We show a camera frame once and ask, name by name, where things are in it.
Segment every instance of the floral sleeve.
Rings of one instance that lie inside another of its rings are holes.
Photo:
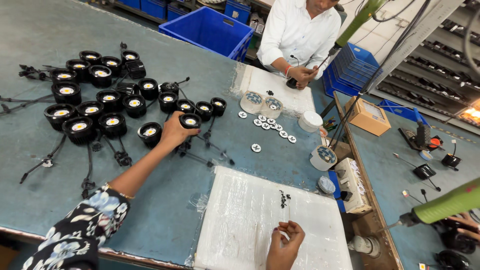
[[[99,188],[49,230],[22,270],[96,270],[98,248],[119,229],[129,208],[118,192]]]

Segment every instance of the gold bangle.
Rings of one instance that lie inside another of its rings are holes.
[[[108,189],[114,190],[108,183],[105,183],[105,186],[106,186]],[[120,196],[122,196],[122,197],[124,197],[124,198],[126,198],[126,199],[129,199],[129,200],[135,199],[135,196],[128,196],[128,195],[125,195],[125,194],[120,193],[120,192],[118,192],[118,194],[120,194]]]

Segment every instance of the green tool handle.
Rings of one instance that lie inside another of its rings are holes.
[[[480,178],[470,181],[449,193],[413,208],[417,217],[426,224],[461,212],[480,208]]]
[[[353,34],[366,23],[371,17],[372,14],[377,12],[379,8],[385,3],[386,0],[369,0],[365,6],[363,6],[360,13],[353,19],[350,25],[345,29],[342,35],[336,40],[335,46],[343,48],[348,40],[353,36]]]

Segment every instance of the bracelet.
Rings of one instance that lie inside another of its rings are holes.
[[[105,183],[105,186],[106,186],[108,189],[114,190],[108,183]],[[126,199],[129,199],[129,200],[135,199],[135,196],[128,196],[128,195],[125,195],[125,194],[120,193],[120,192],[118,192],[118,194],[120,194],[120,196],[122,196],[122,197],[124,197],[124,198],[126,198]]]
[[[292,67],[292,65],[288,66],[286,69],[285,69],[285,76],[287,76],[287,73],[288,73],[288,70]]]
[[[288,72],[290,71],[291,68],[293,68],[293,67],[292,67],[292,66],[289,66],[289,67],[287,68],[287,72],[285,72],[285,78],[287,78],[287,79],[288,79]]]

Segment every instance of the wall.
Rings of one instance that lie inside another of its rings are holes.
[[[380,18],[383,15],[383,12],[386,11],[386,18],[390,18],[408,5],[410,1],[411,0],[391,0],[384,7],[382,7],[379,12],[377,12],[378,17]],[[428,14],[428,12],[431,11],[439,1],[440,0],[432,0],[425,11],[424,16]],[[340,28],[340,34],[343,33],[343,31],[352,22],[353,18],[355,18],[355,9],[358,7],[358,5],[360,5],[361,2],[362,0],[340,0],[339,3],[343,5],[345,12],[348,14],[345,23]],[[357,46],[370,51],[375,55],[375,58],[378,62],[382,62],[405,30],[404,27],[401,28],[397,26],[397,24],[402,19],[411,22],[424,2],[425,0],[415,0],[415,2],[409,8],[407,8],[398,16],[398,18],[388,22],[378,23],[373,19],[370,19],[368,22],[364,23],[362,27],[350,38],[349,42],[353,44],[358,42],[356,44]]]

